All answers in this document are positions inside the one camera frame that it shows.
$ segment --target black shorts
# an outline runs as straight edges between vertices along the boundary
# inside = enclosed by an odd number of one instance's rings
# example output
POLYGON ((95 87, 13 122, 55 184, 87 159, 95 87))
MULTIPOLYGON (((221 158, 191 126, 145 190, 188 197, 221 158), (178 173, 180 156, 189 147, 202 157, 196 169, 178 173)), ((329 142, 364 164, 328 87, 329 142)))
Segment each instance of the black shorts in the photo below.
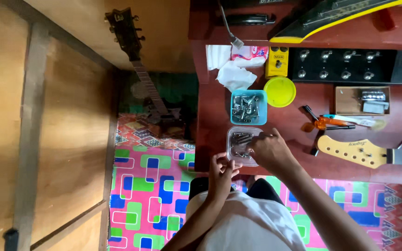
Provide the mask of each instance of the black shorts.
MULTIPOLYGON (((208 177, 193 179, 192 182, 190 182, 190 193, 188 196, 188 200, 191 200, 198 193, 205 192, 207 190, 209 190, 208 177)), ((271 200, 284 205, 274 188, 265 179, 256 180, 254 185, 252 185, 252 187, 248 189, 248 192, 246 194, 255 199, 271 200)))

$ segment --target wooden shelf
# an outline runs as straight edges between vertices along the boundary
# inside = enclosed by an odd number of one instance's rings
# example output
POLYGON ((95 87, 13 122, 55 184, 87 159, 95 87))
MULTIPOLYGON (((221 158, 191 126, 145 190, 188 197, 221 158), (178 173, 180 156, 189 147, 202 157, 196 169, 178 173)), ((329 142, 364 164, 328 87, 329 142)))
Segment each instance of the wooden shelf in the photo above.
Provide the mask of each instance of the wooden shelf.
MULTIPOLYGON (((241 8, 226 11, 228 14, 265 13, 275 14, 276 22, 286 17, 293 4, 280 3, 253 8, 241 8)), ((231 32, 243 40, 245 45, 253 46, 287 46, 287 47, 316 47, 316 48, 358 48, 358 49, 396 49, 402 50, 402 6, 389 9, 395 24, 392 31, 379 31, 374 25, 374 15, 368 14, 342 24, 322 30, 306 38, 300 44, 275 44, 268 41, 268 33, 273 26, 233 26, 231 32)), ((189 33, 190 40, 202 40, 204 44, 229 44, 226 28, 214 26, 215 11, 190 11, 189 33)))

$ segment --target black pedalboard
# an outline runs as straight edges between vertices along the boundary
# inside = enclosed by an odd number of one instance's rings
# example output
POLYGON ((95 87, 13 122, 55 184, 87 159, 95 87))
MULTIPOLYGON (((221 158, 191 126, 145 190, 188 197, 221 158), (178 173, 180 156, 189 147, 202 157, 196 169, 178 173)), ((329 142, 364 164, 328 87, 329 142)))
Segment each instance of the black pedalboard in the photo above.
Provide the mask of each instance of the black pedalboard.
POLYGON ((402 50, 291 48, 294 82, 402 84, 402 50))

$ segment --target red wooden table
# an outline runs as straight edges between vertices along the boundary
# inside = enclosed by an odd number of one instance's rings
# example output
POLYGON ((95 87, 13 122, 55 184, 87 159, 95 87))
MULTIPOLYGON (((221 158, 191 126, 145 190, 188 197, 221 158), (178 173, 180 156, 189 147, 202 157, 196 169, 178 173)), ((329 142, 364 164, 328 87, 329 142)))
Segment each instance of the red wooden table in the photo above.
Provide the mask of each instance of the red wooden table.
MULTIPOLYGON (((264 10, 248 13, 275 13, 288 11, 289 4, 271 5, 264 10)), ((312 35, 300 44, 290 44, 289 47, 328 47, 328 48, 364 48, 364 49, 402 49, 402 7, 392 8, 396 30, 379 32, 373 26, 370 15, 350 20, 312 35)), ((209 27, 209 12, 191 9, 190 32, 193 57, 197 69, 199 85, 198 132, 195 155, 195 169, 207 171, 209 157, 226 150, 226 134, 233 124, 230 122, 231 93, 218 83, 215 78, 217 70, 207 71, 205 45, 227 44, 224 27, 209 27)), ((242 39, 246 45, 271 45, 265 41, 269 27, 232 27, 232 32, 242 39)), ((266 80, 264 68, 250 69, 259 78, 250 89, 263 89, 266 80)), ((402 184, 402 165, 384 165, 377 169, 366 168, 343 159, 319 153, 317 157, 309 154, 317 130, 303 132, 301 127, 310 122, 299 108, 309 105, 316 115, 333 112, 334 87, 332 84, 296 83, 297 95, 293 103, 284 108, 268 106, 268 122, 257 126, 263 130, 276 127, 294 156, 313 178, 334 180, 359 180, 383 183, 402 184)), ((391 87, 390 115, 382 118, 387 121, 387 127, 379 132, 357 127, 352 130, 328 131, 327 135, 338 141, 356 141, 369 139, 372 143, 392 148, 402 140, 402 86, 391 87)), ((262 167, 243 167, 243 174, 268 175, 262 167)))

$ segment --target yellow effects pedal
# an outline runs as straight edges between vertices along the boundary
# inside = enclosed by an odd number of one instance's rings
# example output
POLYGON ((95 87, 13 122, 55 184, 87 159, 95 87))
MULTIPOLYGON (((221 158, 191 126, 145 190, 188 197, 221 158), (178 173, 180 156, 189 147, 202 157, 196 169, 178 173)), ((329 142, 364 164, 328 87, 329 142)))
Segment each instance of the yellow effects pedal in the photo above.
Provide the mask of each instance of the yellow effects pedal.
POLYGON ((288 75, 288 53, 287 47, 270 47, 268 61, 266 62, 265 77, 267 79, 288 75))

